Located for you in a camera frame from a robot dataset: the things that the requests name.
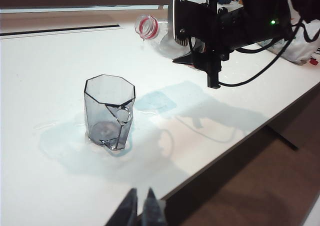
black cable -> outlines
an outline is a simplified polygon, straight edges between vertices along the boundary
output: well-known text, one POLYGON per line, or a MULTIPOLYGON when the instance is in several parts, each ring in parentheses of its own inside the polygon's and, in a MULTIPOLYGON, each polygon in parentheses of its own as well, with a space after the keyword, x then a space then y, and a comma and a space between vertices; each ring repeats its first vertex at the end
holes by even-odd
POLYGON ((303 37, 304 37, 304 40, 307 42, 307 43, 312 43, 314 41, 316 41, 318 38, 319 38, 319 35, 320 35, 320 29, 318 30, 318 32, 313 36, 313 38, 311 39, 308 35, 308 32, 307 32, 307 29, 306 29, 306 26, 304 23, 301 23, 300 26, 303 28, 303 37))
POLYGON ((257 49, 246 49, 243 47, 237 48, 236 51, 238 51, 239 53, 243 53, 243 54, 256 54, 259 52, 262 52, 263 50, 266 50, 267 48, 271 47, 272 45, 274 45, 279 39, 278 38, 274 38, 271 40, 270 43, 268 43, 267 45, 261 47, 261 48, 257 48, 257 49))
POLYGON ((280 57, 281 55, 284 53, 284 51, 286 51, 286 49, 288 48, 288 46, 291 44, 292 40, 294 40, 300 24, 302 23, 303 19, 300 18, 299 22, 298 22, 298 26, 294 29, 293 34, 290 38, 290 40, 288 40, 288 42, 285 44, 285 46, 280 50, 280 52, 275 56, 275 58, 266 66, 264 67, 260 72, 258 72, 256 75, 254 75, 253 77, 249 78, 246 81, 243 82, 239 82, 239 83, 235 83, 235 84, 229 84, 229 83, 224 83, 224 82, 219 82, 220 85, 222 86, 226 86, 226 87, 237 87, 237 86, 241 86, 241 85, 245 85, 247 83, 250 83, 252 80, 256 79, 258 76, 260 76, 263 72, 265 72, 267 69, 269 69, 280 57))
POLYGON ((188 41, 189 41, 190 52, 193 54, 194 53, 194 48, 192 47, 191 37, 188 38, 188 41))

wooden floor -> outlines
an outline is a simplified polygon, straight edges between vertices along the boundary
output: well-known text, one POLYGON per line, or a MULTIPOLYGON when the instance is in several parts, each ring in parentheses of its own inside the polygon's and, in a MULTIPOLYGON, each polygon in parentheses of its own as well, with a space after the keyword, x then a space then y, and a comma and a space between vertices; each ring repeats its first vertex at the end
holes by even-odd
POLYGON ((320 191, 317 132, 293 150, 262 128, 167 200, 169 225, 300 226, 320 191))

bottle neck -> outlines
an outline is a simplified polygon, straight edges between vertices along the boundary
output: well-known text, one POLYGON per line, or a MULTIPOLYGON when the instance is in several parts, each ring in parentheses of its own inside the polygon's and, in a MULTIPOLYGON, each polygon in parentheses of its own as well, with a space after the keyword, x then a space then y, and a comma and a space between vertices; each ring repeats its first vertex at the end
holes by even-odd
POLYGON ((144 40, 154 39, 159 33, 159 24, 155 17, 151 15, 141 15, 136 19, 135 32, 144 40))

plastic bottle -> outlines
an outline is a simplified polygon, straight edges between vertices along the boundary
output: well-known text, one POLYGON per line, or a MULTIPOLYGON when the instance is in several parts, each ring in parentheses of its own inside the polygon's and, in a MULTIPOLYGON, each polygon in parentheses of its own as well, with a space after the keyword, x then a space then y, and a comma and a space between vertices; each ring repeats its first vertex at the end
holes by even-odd
POLYGON ((151 15, 140 15, 134 25, 135 31, 143 40, 148 41, 162 56, 176 59, 190 52, 189 45, 182 46, 168 35, 168 21, 156 19, 151 15))

glass cup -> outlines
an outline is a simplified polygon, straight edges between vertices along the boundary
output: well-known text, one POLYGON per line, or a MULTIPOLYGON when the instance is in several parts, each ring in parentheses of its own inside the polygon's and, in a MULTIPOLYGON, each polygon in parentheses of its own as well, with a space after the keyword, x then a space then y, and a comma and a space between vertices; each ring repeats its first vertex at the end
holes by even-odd
POLYGON ((101 74, 88 79, 84 87, 88 137, 112 151, 124 149, 135 98, 135 86, 122 77, 101 74))

